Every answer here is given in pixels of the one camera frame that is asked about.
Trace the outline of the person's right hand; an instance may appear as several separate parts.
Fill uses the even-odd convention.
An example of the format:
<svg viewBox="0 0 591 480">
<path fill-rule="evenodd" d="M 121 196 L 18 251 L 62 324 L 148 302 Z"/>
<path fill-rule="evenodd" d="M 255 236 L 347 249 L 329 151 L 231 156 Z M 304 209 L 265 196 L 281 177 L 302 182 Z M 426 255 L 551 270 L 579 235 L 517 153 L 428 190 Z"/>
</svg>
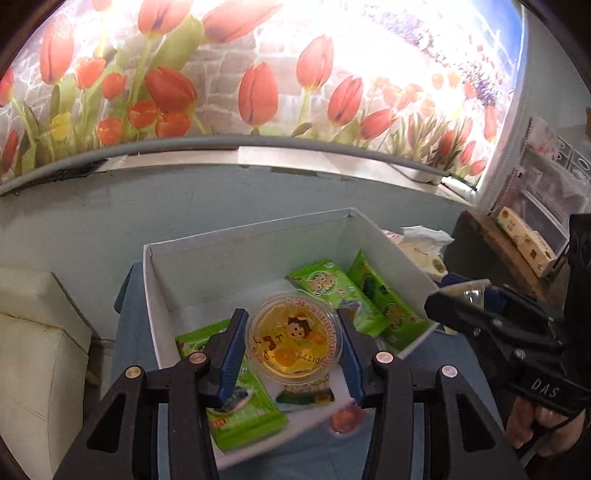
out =
<svg viewBox="0 0 591 480">
<path fill-rule="evenodd" d="M 529 400 L 517 397 L 506 426 L 506 437 L 515 448 L 523 447 L 534 437 L 534 428 L 550 433 L 537 452 L 542 457 L 561 454 L 572 448 L 582 437 L 588 425 L 585 412 L 568 422 L 568 418 Z"/>
</svg>

